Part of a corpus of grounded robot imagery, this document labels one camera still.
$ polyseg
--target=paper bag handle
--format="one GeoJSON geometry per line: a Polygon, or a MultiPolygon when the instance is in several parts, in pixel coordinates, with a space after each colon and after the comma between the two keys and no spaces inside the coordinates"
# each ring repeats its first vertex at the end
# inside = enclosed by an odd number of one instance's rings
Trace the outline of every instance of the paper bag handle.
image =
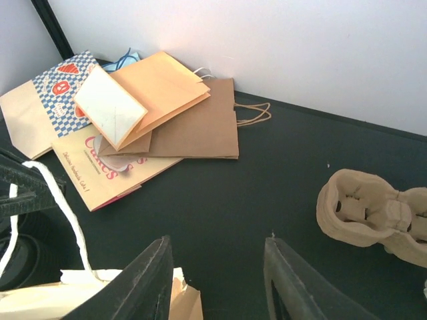
{"type": "Polygon", "coordinates": [[[238,127],[244,127],[246,125],[254,125],[255,123],[259,123],[259,122],[263,122],[268,119],[271,119],[272,114],[268,112],[268,109],[270,108],[270,106],[271,106],[270,102],[260,103],[259,105],[241,105],[239,103],[234,103],[234,107],[242,107],[245,109],[251,109],[251,110],[256,110],[261,112],[259,115],[257,115],[253,119],[238,120],[238,127]]]}
{"type": "MultiPolygon", "coordinates": [[[[87,257],[85,236],[83,234],[83,231],[81,230],[77,216],[74,214],[73,210],[71,210],[67,200],[65,200],[65,197],[62,194],[60,188],[58,187],[58,184],[56,184],[55,178],[50,172],[50,170],[44,164],[37,161],[26,161],[22,165],[26,166],[27,168],[35,167],[37,170],[40,171],[41,175],[46,181],[46,184],[50,192],[52,193],[52,196],[55,202],[58,204],[59,208],[62,210],[63,214],[66,216],[66,218],[68,219],[68,222],[73,228],[77,245],[80,248],[80,251],[79,251],[80,257],[81,257],[81,261],[83,262],[83,267],[85,271],[91,274],[91,277],[94,281],[101,281],[98,278],[96,272],[92,271],[91,265],[89,264],[89,259],[87,257]]],[[[18,190],[18,186],[16,186],[15,184],[11,184],[9,189],[9,197],[16,197],[17,190],[18,190]]],[[[15,249],[15,246],[16,246],[17,238],[18,238],[18,216],[14,215],[11,217],[11,239],[9,241],[9,245],[6,249],[5,254],[0,260],[0,277],[2,276],[12,256],[13,250],[15,249]]]]}

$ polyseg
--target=white wall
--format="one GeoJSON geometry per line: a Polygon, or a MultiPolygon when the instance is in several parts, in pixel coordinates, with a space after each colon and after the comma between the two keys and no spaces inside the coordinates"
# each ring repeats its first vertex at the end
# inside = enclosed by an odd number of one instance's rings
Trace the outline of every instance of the white wall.
{"type": "Polygon", "coordinates": [[[28,0],[0,0],[0,95],[62,61],[28,0]]]}
{"type": "Polygon", "coordinates": [[[237,90],[427,135],[427,2],[50,0],[74,51],[162,49],[237,90]]]}

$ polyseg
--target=checkered pattern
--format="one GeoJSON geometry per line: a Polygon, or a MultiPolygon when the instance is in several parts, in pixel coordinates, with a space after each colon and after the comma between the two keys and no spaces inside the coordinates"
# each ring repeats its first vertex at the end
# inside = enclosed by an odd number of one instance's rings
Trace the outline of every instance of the checkered pattern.
{"type": "Polygon", "coordinates": [[[84,51],[33,79],[40,100],[58,137],[63,137],[90,124],[88,118],[76,116],[76,104],[73,101],[73,97],[77,93],[79,86],[86,80],[93,64],[96,65],[97,61],[89,51],[84,51]],[[64,73],[57,70],[58,67],[70,63],[74,63],[78,68],[78,74],[64,73]],[[69,89],[65,93],[58,94],[55,85],[62,81],[68,81],[69,89]]]}

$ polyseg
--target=kraft paper bag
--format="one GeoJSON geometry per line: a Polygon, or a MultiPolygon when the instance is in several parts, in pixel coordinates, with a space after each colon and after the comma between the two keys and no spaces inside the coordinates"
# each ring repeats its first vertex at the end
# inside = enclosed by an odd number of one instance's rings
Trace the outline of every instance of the kraft paper bag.
{"type": "Polygon", "coordinates": [[[139,185],[181,160],[142,157],[119,173],[99,160],[93,145],[97,136],[99,131],[89,125],[52,143],[53,150],[90,211],[135,191],[139,185]]]}
{"type": "Polygon", "coordinates": [[[90,124],[73,97],[96,65],[85,51],[0,97],[12,144],[20,152],[36,159],[51,150],[58,137],[90,124]]]}
{"type": "Polygon", "coordinates": [[[111,77],[147,109],[118,149],[209,97],[200,77],[165,52],[132,63],[111,77]]]}
{"type": "Polygon", "coordinates": [[[149,152],[143,152],[145,141],[142,138],[120,151],[103,139],[99,154],[237,159],[239,145],[233,79],[211,79],[205,84],[211,89],[211,97],[154,129],[149,152]]]}

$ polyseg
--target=dark green floor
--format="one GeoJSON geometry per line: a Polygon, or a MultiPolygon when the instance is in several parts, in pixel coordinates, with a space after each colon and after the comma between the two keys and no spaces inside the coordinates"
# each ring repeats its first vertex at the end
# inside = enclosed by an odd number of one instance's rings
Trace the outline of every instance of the dark green floor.
{"type": "MultiPolygon", "coordinates": [[[[236,100],[265,101],[246,95],[236,100]]],[[[168,234],[176,266],[202,292],[206,320],[268,318],[262,267],[264,239],[272,232],[381,319],[426,319],[427,270],[381,245],[363,249],[330,239],[316,223],[316,199],[341,168],[375,173],[401,190],[427,186],[427,142],[279,103],[272,114],[271,121],[239,130],[240,160],[182,161],[94,213],[53,153],[41,161],[66,178],[67,199],[95,268],[123,268],[168,234]]],[[[49,215],[58,226],[49,241],[62,250],[62,268],[80,268],[70,226],[58,210],[49,215]]]]}

